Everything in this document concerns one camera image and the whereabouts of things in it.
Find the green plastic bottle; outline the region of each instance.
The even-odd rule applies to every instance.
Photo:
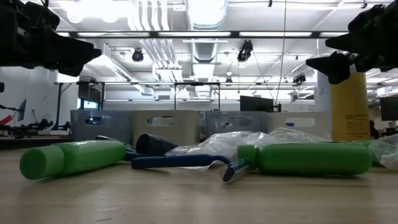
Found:
[[[367,172],[372,165],[370,150],[351,143],[239,146],[238,157],[247,157],[250,167],[258,167],[263,174],[357,175]]]
[[[124,155],[124,145],[116,141],[60,143],[29,149],[22,155],[19,169],[27,179],[37,180],[99,169],[122,160]]]

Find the yellow pillar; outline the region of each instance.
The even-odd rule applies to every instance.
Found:
[[[370,139],[368,93],[364,73],[331,85],[331,138],[333,141]]]

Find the desk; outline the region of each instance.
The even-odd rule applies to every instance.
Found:
[[[21,150],[0,151],[1,223],[397,223],[398,174],[356,179],[247,175],[222,185],[217,174],[132,170],[129,164],[33,182]]]

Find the ceiling duct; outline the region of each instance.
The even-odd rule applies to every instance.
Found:
[[[185,0],[190,30],[222,30],[228,0]],[[200,63],[210,63],[216,56],[218,44],[194,43],[192,52]]]

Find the bottle cap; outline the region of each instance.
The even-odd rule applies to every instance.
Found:
[[[256,168],[257,149],[253,145],[238,146],[238,159],[247,158],[250,169]]]
[[[65,158],[59,147],[36,147],[29,149],[22,155],[19,161],[19,169],[27,179],[37,180],[59,174],[64,163]]]

